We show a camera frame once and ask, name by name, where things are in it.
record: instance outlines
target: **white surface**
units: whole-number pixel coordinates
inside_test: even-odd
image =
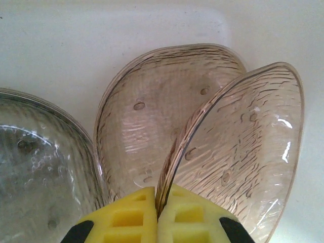
[[[271,242],[324,242],[323,1],[19,2],[0,2],[0,87],[57,104],[90,134],[109,82],[152,49],[218,43],[249,70],[276,61],[294,65],[306,100],[302,150]]]

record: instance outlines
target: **oval glass dish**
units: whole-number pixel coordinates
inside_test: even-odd
[[[0,89],[0,242],[57,243],[105,204],[91,139],[57,106]]]
[[[248,72],[188,120],[161,173],[161,212],[176,183],[235,214],[256,243],[267,242],[297,167],[304,99],[287,63]]]
[[[232,50],[214,44],[157,49],[121,70],[101,100],[94,131],[109,201],[156,186],[187,119],[245,72]]]

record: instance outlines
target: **glass bowl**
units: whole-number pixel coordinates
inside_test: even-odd
[[[157,49],[121,70],[101,100],[94,131],[108,200],[156,186],[187,119],[245,72],[232,50],[214,44]]]
[[[57,243],[105,204],[92,142],[58,107],[0,89],[0,242]]]
[[[229,83],[196,110],[175,140],[157,210],[174,182],[235,214],[256,243],[269,241],[293,184],[303,112],[300,78],[287,63]]]

